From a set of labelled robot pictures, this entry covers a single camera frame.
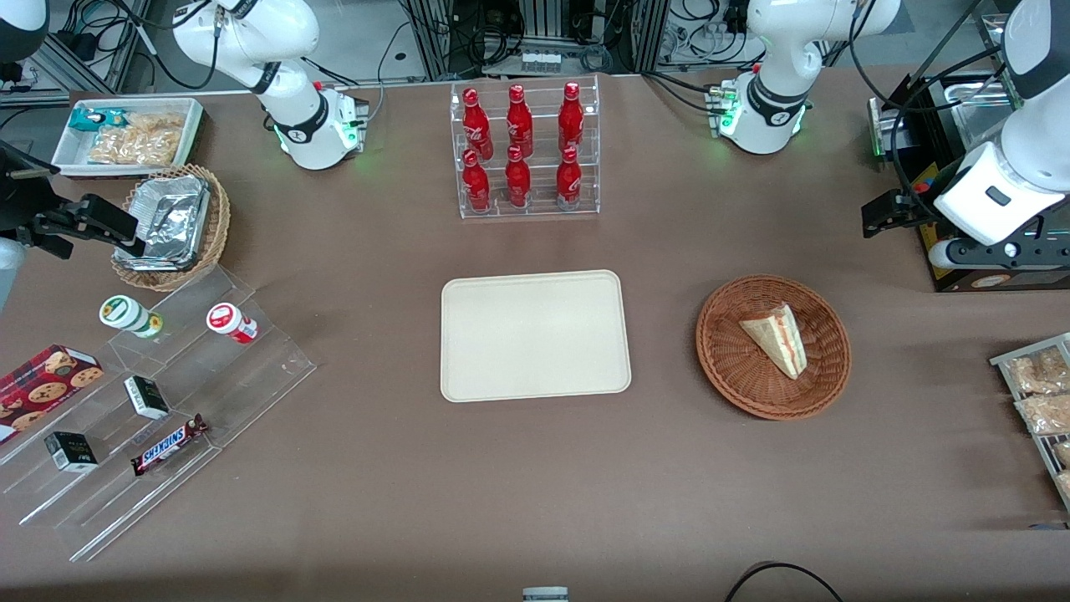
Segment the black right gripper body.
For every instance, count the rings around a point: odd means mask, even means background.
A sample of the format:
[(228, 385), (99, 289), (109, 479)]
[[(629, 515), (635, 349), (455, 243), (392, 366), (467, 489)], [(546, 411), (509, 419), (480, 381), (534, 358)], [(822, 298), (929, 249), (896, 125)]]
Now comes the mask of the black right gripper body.
[(59, 169), (1, 141), (1, 237), (17, 240), (39, 213), (61, 207), (50, 177)]

